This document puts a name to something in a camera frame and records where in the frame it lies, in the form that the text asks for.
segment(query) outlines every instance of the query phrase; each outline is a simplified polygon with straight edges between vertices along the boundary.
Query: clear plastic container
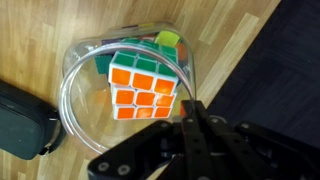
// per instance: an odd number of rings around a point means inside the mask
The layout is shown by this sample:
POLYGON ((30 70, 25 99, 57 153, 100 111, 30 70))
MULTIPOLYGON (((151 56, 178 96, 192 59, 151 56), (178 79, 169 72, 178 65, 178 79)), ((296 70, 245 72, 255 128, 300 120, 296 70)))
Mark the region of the clear plastic container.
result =
POLYGON ((156 120, 115 120, 111 93, 113 86, 108 82, 108 74, 99 74, 97 57, 115 57, 116 52, 131 52, 137 53, 137 57, 145 55, 153 58, 157 61, 157 67, 162 64, 179 78, 175 86, 177 95, 167 121, 172 122, 175 116, 179 116, 181 100, 196 98, 192 52, 187 40, 171 23, 114 28, 100 37, 74 43, 65 54, 59 110, 67 133, 92 157, 107 151, 156 120), (135 39, 135 42, 153 42, 161 47, 171 46, 177 50, 179 61, 173 63, 172 58, 164 52, 143 43, 132 43, 128 39, 135 39))

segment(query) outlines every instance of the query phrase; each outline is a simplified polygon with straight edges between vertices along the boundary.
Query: black case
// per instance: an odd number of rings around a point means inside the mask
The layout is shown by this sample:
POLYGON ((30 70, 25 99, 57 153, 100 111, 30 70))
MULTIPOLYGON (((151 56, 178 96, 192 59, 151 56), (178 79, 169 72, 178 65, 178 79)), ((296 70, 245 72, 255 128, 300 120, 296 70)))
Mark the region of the black case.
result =
POLYGON ((57 149, 65 135, 53 106, 0 80, 0 149, 30 160, 57 149))

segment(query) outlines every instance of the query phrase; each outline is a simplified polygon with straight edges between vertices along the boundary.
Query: rubik's cube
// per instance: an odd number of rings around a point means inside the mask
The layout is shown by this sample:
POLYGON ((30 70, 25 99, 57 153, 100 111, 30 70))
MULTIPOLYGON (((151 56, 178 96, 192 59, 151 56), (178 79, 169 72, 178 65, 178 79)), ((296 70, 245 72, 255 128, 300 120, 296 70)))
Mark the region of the rubik's cube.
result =
MULTIPOLYGON (((178 64, 175 48, 138 39, 124 42, 158 50, 178 64)), ((136 52, 118 51, 109 65, 114 119, 168 118, 179 78, 165 65, 136 52)))

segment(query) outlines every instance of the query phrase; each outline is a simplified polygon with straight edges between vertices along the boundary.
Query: transparent plastic bowl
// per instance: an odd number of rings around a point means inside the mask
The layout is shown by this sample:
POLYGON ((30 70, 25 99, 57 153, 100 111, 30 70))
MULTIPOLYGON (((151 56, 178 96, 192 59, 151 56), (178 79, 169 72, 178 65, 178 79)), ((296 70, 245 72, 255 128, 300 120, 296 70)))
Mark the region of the transparent plastic bowl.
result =
POLYGON ((117 145, 155 119, 115 120, 111 88, 106 75, 98 74, 94 58, 117 51, 130 51, 156 59, 170 68, 180 80, 176 88, 177 97, 170 117, 179 116, 180 101, 195 99, 193 56, 187 40, 169 23, 152 23, 111 29, 101 37, 74 43, 66 52, 60 87, 59 110, 64 128, 89 156, 95 157, 117 145), (122 38, 143 37, 162 31, 180 36, 180 43, 187 49, 183 62, 172 63, 160 51, 144 45, 122 42, 122 38))

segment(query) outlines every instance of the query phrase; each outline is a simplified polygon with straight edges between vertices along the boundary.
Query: wooden surface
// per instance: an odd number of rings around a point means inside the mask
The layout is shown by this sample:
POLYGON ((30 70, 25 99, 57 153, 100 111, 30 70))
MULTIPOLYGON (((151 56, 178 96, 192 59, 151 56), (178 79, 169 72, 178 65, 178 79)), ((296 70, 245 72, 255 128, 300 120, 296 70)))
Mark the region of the wooden surface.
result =
MULTIPOLYGON (((74 39, 113 26, 169 20, 191 42, 198 99, 208 105, 279 0, 0 0, 0 78, 57 105, 74 39)), ((2 179, 87 179, 88 157, 67 139, 47 157, 0 151, 2 179)))

